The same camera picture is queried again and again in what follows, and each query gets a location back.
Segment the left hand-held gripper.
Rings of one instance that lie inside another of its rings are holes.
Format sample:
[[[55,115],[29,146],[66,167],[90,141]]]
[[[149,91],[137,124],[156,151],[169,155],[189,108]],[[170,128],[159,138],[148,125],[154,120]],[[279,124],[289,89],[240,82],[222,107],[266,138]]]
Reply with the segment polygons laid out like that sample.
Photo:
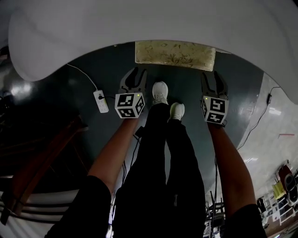
[[[137,67],[129,70],[121,79],[119,93],[115,95],[115,110],[121,119],[139,118],[145,107],[147,70],[142,70],[137,88],[134,88],[137,73]]]

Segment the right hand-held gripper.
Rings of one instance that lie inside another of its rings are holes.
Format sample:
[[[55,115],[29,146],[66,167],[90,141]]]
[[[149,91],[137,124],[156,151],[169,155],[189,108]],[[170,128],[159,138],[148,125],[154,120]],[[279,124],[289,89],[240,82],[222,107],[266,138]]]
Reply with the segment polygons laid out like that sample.
[[[228,86],[222,76],[214,71],[217,93],[209,86],[205,73],[201,76],[202,102],[201,109],[205,122],[223,124],[228,113]]]

